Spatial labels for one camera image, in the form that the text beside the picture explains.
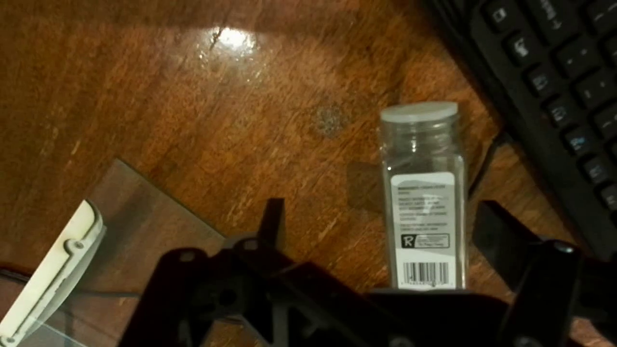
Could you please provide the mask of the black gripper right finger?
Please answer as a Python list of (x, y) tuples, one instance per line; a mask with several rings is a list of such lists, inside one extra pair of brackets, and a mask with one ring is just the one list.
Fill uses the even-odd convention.
[(500, 203), (484, 201), (477, 211), (473, 244), (510, 290), (515, 290), (529, 257), (542, 240)]

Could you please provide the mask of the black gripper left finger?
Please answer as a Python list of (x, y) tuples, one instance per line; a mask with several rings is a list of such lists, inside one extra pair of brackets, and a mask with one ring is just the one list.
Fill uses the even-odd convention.
[(278, 244), (278, 236), (284, 226), (284, 211), (286, 203), (282, 199), (270, 199), (267, 203), (257, 234), (261, 245), (274, 247)]

